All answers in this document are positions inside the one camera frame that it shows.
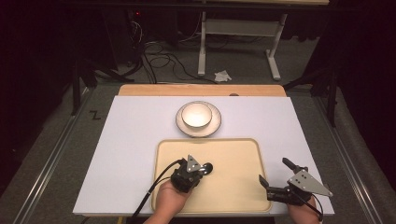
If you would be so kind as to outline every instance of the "saucer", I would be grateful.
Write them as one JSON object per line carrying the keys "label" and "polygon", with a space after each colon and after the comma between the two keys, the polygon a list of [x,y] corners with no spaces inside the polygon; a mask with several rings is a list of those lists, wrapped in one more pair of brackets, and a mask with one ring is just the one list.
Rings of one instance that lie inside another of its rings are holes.
{"label": "saucer", "polygon": [[191,137],[206,137],[219,128],[221,114],[208,102],[194,101],[183,105],[177,111],[176,124],[183,133]]}

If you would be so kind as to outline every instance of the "tray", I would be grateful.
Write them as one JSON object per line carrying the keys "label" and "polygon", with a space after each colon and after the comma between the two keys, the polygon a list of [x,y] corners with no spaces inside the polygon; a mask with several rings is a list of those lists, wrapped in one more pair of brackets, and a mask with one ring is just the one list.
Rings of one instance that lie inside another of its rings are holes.
{"label": "tray", "polygon": [[[259,182],[265,177],[259,145],[251,138],[175,139],[158,145],[154,179],[173,161],[191,154],[200,164],[211,162],[213,172],[193,190],[181,213],[265,213],[271,208]],[[175,165],[163,177],[170,176]],[[159,186],[152,193],[155,210]]]}

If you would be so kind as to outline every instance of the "table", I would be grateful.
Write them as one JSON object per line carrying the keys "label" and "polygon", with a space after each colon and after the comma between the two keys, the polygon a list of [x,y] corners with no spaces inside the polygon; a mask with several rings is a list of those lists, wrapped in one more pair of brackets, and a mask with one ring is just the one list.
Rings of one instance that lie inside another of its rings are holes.
{"label": "table", "polygon": [[[283,4],[283,5],[328,5],[329,0],[203,0],[206,2],[240,2],[240,3],[259,3],[259,4]],[[202,13],[201,25],[201,47],[198,60],[198,76],[205,75],[206,34],[212,35],[251,35],[251,36],[271,36],[274,38],[271,49],[265,51],[267,61],[270,65],[271,74],[274,80],[280,80],[274,58],[276,48],[285,26],[288,14],[282,14],[279,21],[241,21],[241,20],[218,20],[207,19],[206,12]]]}
{"label": "table", "polygon": [[[182,105],[195,100],[214,104],[223,115],[223,123],[210,137],[250,137],[259,143],[262,155],[266,155],[263,163],[271,186],[285,187],[292,176],[281,162],[282,157],[308,166],[310,174],[320,181],[290,98],[280,86],[124,85],[110,108],[73,213],[130,216],[152,183],[158,143],[163,139],[189,138],[177,128],[175,114]],[[324,214],[333,214],[330,200],[318,197]],[[151,213],[150,204],[146,203],[141,214]],[[271,217],[286,213],[285,204],[273,203],[265,214],[210,216]]]}

